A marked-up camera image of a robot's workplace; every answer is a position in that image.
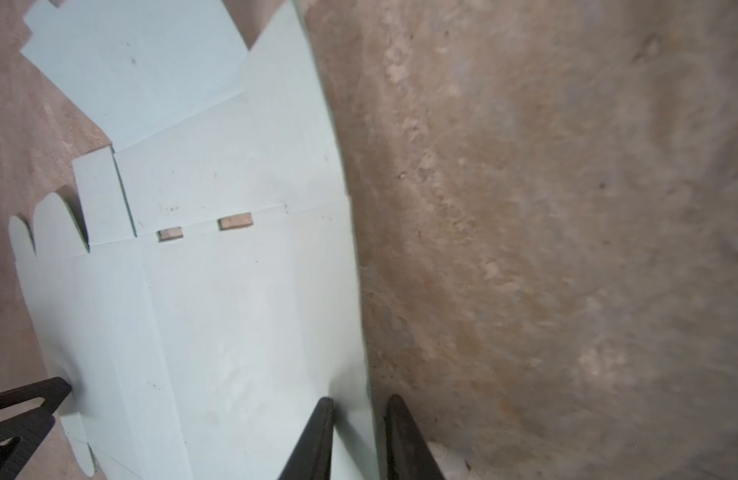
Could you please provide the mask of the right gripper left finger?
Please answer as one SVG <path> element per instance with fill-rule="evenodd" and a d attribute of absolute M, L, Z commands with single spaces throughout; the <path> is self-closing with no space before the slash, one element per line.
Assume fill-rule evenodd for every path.
<path fill-rule="evenodd" d="M 330 480 L 335 401 L 322 397 L 316 403 L 279 480 Z"/>

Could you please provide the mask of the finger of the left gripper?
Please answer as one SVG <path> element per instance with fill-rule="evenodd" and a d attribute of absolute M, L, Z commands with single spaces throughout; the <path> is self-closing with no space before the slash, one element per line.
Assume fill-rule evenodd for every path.
<path fill-rule="evenodd" d="M 55 424 L 54 412 L 71 393 L 71 385 L 60 377 L 0 392 L 0 410 L 41 399 L 42 403 L 0 421 L 0 479 L 15 479 Z"/>

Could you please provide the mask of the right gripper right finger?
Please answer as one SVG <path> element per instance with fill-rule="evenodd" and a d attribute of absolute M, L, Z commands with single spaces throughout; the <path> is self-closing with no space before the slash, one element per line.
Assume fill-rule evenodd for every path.
<path fill-rule="evenodd" d="M 387 476 L 390 480 L 444 480 L 403 398 L 393 394 L 385 410 Z"/>

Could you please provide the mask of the light blue paper box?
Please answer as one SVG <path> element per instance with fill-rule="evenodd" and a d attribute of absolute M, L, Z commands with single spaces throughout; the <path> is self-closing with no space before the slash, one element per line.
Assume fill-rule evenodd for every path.
<path fill-rule="evenodd" d="M 48 1 L 21 52 L 109 138 L 12 218 L 76 462 L 276 479 L 317 401 L 331 475 L 379 477 L 343 162 L 297 6 L 247 45 L 220 1 Z"/>

